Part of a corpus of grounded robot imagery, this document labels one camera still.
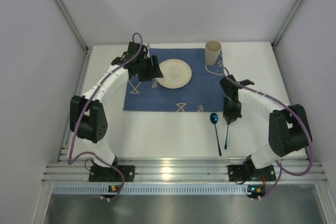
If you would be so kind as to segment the blue cloth placemat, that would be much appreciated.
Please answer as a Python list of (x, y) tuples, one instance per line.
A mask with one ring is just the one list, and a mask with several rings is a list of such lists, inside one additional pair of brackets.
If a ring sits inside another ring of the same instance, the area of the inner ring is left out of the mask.
[(192, 71), (188, 84), (178, 89), (168, 89), (159, 84), (162, 79), (139, 82), (132, 77), (124, 98), (125, 111), (147, 112), (220, 112), (224, 107), (225, 92), (220, 81), (224, 67), (219, 56), (213, 66), (205, 64), (205, 50), (202, 48), (159, 49), (151, 48), (151, 55), (159, 63), (169, 59), (186, 62)]

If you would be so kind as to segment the blue metal fork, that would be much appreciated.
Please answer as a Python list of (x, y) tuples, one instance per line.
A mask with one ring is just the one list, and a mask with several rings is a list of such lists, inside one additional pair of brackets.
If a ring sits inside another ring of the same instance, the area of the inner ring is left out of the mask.
[(227, 150), (227, 147), (228, 147), (229, 127), (230, 127), (230, 124), (228, 124), (226, 128), (226, 137), (225, 137), (225, 143), (224, 143), (225, 150)]

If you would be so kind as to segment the beige cup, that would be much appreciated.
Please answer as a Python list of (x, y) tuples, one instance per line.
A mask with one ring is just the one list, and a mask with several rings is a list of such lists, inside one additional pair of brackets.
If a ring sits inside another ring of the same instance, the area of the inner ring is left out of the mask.
[(222, 50), (220, 42), (210, 40), (205, 44), (205, 63), (209, 66), (213, 66)]

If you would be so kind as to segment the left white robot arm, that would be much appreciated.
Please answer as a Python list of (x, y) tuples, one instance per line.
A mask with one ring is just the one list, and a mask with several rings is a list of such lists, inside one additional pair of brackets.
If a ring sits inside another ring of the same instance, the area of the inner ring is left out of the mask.
[(93, 156), (93, 166), (106, 172), (116, 170), (118, 159), (105, 140), (108, 119), (104, 103), (111, 101), (119, 88), (131, 77), (139, 82), (162, 78), (158, 57), (150, 55), (143, 43), (129, 42), (127, 50), (113, 59), (107, 72), (86, 93), (75, 95), (70, 100), (70, 130), (72, 141), (68, 163), (72, 164), (81, 155), (73, 157), (76, 140), (82, 140), (87, 146), (86, 154)]

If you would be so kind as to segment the cream round plate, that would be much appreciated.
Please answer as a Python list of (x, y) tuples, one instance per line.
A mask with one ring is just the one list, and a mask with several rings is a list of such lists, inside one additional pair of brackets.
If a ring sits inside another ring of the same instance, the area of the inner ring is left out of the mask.
[(163, 78), (157, 82), (168, 89), (179, 89), (189, 83), (192, 77), (191, 67), (183, 60), (169, 59), (159, 64)]

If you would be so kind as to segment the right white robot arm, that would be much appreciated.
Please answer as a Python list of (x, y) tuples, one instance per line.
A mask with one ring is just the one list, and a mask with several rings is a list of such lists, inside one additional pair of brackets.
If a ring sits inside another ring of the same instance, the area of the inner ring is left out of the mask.
[(247, 105), (268, 122), (268, 142), (249, 155), (241, 165), (229, 167), (229, 180), (238, 184), (247, 181), (274, 181), (273, 163), (283, 156), (310, 147), (312, 136), (306, 112), (299, 104), (285, 105), (278, 99), (250, 88), (253, 82), (237, 82), (233, 75), (219, 82), (226, 97), (223, 117), (228, 125), (242, 117), (241, 108)]

